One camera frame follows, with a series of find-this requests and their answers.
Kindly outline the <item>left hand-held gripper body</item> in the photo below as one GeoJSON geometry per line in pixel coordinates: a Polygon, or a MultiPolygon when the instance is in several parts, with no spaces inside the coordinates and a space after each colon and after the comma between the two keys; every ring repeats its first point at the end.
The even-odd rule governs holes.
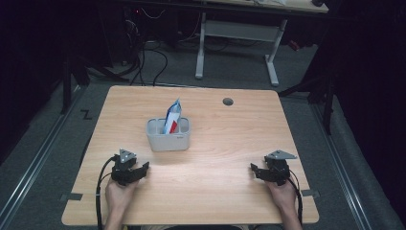
{"type": "Polygon", "coordinates": [[[111,177],[120,185],[126,186],[129,184],[127,182],[128,173],[136,170],[133,168],[137,162],[136,154],[126,149],[120,149],[119,153],[115,155],[114,161],[111,177]]]}

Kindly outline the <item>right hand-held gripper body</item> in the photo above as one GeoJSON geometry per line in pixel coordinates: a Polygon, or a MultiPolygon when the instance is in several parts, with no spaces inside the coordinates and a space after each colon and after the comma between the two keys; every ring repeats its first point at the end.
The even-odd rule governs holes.
{"type": "Polygon", "coordinates": [[[297,156],[284,150],[275,150],[264,156],[268,169],[265,171],[265,181],[276,182],[278,186],[283,185],[290,177],[288,159],[296,159],[297,156]]]}

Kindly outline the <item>grey plastic storage box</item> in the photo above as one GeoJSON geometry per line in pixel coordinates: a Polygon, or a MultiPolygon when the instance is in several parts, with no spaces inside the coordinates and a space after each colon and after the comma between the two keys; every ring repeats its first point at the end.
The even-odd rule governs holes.
{"type": "Polygon", "coordinates": [[[165,134],[165,119],[153,118],[147,121],[146,134],[153,151],[187,150],[190,146],[191,124],[181,118],[173,133],[165,134]]]}

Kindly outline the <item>blue white toothpaste tube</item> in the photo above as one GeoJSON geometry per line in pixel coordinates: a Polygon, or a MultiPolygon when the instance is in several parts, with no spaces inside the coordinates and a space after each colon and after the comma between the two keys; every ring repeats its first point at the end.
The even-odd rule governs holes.
{"type": "Polygon", "coordinates": [[[167,110],[167,116],[164,123],[164,134],[171,134],[173,133],[179,123],[182,113],[182,106],[180,100],[177,99],[167,110]]]}

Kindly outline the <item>person's left hand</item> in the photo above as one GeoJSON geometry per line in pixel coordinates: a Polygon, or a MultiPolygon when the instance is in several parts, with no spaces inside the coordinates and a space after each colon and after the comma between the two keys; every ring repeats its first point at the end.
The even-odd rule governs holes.
{"type": "Polygon", "coordinates": [[[122,217],[128,208],[138,185],[138,181],[129,183],[125,186],[117,181],[109,179],[105,188],[105,197],[110,216],[122,217]]]}

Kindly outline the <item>person's right hand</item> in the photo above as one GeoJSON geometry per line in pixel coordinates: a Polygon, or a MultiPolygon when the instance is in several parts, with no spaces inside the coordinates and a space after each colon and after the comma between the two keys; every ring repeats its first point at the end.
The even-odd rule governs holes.
{"type": "Polygon", "coordinates": [[[276,182],[268,182],[265,184],[271,192],[271,196],[276,206],[283,214],[296,213],[296,191],[290,182],[285,182],[278,185],[276,182]]]}

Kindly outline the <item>black metal stand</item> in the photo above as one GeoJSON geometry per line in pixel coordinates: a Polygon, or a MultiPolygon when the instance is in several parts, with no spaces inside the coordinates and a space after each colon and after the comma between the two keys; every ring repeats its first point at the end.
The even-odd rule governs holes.
{"type": "Polygon", "coordinates": [[[119,74],[107,70],[86,57],[68,54],[63,62],[63,75],[61,79],[63,89],[62,114],[66,114],[73,104],[72,79],[75,79],[79,86],[87,86],[90,83],[89,74],[87,73],[88,67],[95,69],[113,81],[126,81],[119,74]]]}
{"type": "Polygon", "coordinates": [[[286,97],[295,92],[308,92],[307,101],[310,104],[324,104],[322,113],[322,126],[327,135],[331,134],[330,120],[333,113],[333,97],[334,97],[334,83],[335,78],[333,75],[320,75],[319,77],[310,80],[303,80],[299,84],[289,87],[282,92],[279,92],[280,97],[286,97]]]}

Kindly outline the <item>metal floor rail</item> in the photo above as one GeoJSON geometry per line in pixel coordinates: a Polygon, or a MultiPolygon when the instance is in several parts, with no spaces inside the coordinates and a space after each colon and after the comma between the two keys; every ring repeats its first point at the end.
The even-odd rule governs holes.
{"type": "Polygon", "coordinates": [[[7,230],[26,194],[49,157],[55,140],[85,86],[69,90],[67,106],[60,86],[30,121],[28,129],[0,166],[0,230],[7,230]]]}
{"type": "Polygon", "coordinates": [[[359,230],[372,230],[371,223],[365,213],[365,210],[361,204],[358,193],[355,191],[350,177],[345,169],[345,166],[339,156],[338,149],[332,139],[327,133],[323,124],[323,114],[318,105],[311,105],[310,109],[317,120],[319,129],[322,131],[324,139],[327,143],[328,153],[332,161],[333,169],[343,190],[347,204],[350,207],[352,216],[356,222],[359,230]]]}

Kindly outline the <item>white desk frame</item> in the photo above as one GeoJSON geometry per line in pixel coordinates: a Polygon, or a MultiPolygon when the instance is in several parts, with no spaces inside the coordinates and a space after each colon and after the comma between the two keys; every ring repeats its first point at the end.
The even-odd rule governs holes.
{"type": "MultiPolygon", "coordinates": [[[[324,0],[202,0],[204,7],[221,5],[224,7],[243,7],[245,10],[275,10],[278,12],[328,13],[324,0]]],[[[201,80],[204,76],[205,39],[207,36],[245,39],[270,42],[270,53],[264,56],[268,76],[272,86],[278,86],[274,58],[282,41],[287,24],[287,17],[278,20],[278,24],[266,25],[260,22],[244,22],[240,19],[208,19],[201,13],[199,50],[195,67],[195,77],[201,80]]]]}

